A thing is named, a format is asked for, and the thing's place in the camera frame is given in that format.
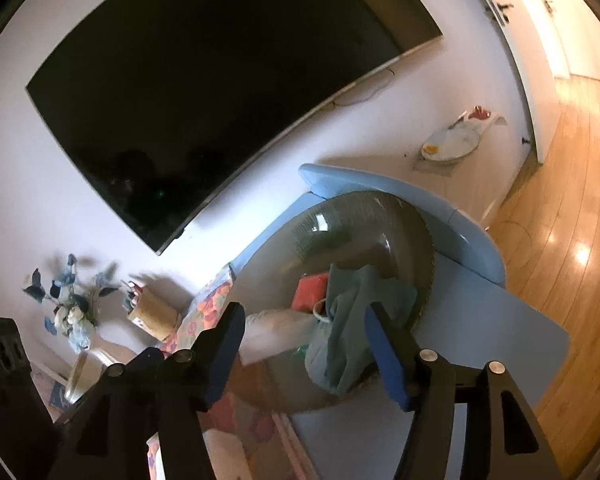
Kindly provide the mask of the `white plate on floor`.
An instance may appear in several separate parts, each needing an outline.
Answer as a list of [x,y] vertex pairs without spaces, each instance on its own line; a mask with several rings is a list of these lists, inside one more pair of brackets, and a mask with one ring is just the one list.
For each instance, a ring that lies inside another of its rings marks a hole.
[[465,110],[449,127],[431,133],[417,153],[413,168],[425,174],[449,177],[478,150],[483,135],[493,126],[506,126],[501,114],[482,106]]

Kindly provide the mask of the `white door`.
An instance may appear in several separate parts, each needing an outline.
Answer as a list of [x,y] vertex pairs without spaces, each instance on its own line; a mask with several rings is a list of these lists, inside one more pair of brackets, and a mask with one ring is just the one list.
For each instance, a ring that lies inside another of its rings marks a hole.
[[547,20],[540,17],[540,0],[484,1],[512,52],[528,104],[536,159],[544,164],[562,108],[550,57],[553,46]]

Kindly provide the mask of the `dark round tray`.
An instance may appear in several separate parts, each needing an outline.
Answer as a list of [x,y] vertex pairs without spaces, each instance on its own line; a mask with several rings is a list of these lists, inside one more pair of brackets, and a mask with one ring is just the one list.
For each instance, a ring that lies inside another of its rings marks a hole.
[[388,193],[360,191],[286,221],[234,270],[230,300],[247,327],[228,388],[271,412],[320,410],[377,375],[364,311],[382,303],[412,328],[434,281],[422,213]]

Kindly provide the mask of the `blue table mat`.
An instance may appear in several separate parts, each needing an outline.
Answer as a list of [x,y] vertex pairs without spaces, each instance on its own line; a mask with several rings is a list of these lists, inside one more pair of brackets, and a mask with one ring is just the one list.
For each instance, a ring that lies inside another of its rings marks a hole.
[[406,200],[434,242],[434,281],[412,328],[379,302],[365,333],[376,377],[347,399],[290,415],[325,479],[556,479],[559,469],[536,420],[539,399],[565,359],[568,337],[505,288],[488,233],[423,188],[378,174],[305,164],[311,191],[236,261],[241,266],[286,221],[360,191]]

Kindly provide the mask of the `wall mounted television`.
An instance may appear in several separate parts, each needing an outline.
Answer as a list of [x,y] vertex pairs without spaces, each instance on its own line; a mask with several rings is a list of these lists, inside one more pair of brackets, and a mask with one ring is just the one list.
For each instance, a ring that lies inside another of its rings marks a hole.
[[422,0],[105,0],[27,85],[154,252],[292,125],[437,40]]

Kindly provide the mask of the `teal blue towel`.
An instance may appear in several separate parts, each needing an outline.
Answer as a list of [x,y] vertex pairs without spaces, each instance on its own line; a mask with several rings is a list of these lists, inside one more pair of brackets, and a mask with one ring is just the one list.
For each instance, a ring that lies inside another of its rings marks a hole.
[[342,270],[332,266],[325,299],[335,318],[332,338],[338,344],[338,362],[329,370],[326,379],[311,377],[308,372],[306,374],[325,391],[334,396],[343,396],[374,362],[365,333],[367,307],[379,302],[389,318],[403,324],[415,309],[417,289],[397,278],[383,278],[369,264],[358,270]]

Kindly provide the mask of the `pink bean bag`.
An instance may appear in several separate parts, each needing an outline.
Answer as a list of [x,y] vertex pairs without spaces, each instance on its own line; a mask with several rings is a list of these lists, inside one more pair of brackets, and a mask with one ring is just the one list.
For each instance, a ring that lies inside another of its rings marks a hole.
[[291,310],[311,313],[313,307],[326,297],[327,282],[328,273],[306,275],[300,278],[291,301]]

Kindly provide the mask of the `white tissue pack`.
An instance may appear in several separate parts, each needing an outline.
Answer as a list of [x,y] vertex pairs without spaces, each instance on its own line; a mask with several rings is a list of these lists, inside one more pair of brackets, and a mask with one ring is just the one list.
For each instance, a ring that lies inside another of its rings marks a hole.
[[218,480],[252,480],[242,442],[234,434],[217,429],[204,432],[204,444]]

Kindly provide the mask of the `cardboard pen holder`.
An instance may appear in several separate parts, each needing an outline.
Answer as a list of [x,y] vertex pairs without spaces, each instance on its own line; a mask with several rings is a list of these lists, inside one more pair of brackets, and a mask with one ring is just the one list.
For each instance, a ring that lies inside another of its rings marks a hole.
[[169,339],[181,325],[182,290],[170,278],[156,278],[142,284],[122,282],[128,305],[126,318],[158,341]]

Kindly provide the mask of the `white ribbed vase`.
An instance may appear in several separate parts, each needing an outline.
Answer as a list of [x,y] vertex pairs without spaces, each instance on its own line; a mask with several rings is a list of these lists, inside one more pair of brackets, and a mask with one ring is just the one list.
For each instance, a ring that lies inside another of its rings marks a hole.
[[75,404],[99,381],[104,370],[111,364],[114,364],[114,359],[102,349],[82,351],[70,373],[65,399],[70,404]]

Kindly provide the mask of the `light blue paper bag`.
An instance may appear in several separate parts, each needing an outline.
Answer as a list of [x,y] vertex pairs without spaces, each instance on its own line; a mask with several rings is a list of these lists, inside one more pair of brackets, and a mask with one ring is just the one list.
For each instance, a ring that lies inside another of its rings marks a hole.
[[327,299],[318,300],[312,308],[315,318],[310,341],[306,347],[306,358],[304,365],[311,377],[326,379],[329,370],[334,368],[338,362],[338,344],[334,334],[334,315],[327,305]]

